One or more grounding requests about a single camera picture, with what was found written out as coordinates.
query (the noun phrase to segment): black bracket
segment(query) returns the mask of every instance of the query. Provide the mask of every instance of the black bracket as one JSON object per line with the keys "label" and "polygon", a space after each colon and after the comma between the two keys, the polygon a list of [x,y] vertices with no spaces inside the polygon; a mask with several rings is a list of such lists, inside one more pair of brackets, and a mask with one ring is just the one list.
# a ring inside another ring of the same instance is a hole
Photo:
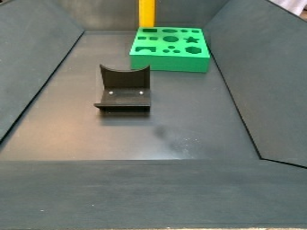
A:
{"label": "black bracket", "polygon": [[116,71],[100,65],[104,91],[100,103],[104,109],[148,109],[151,106],[149,66],[133,71]]}

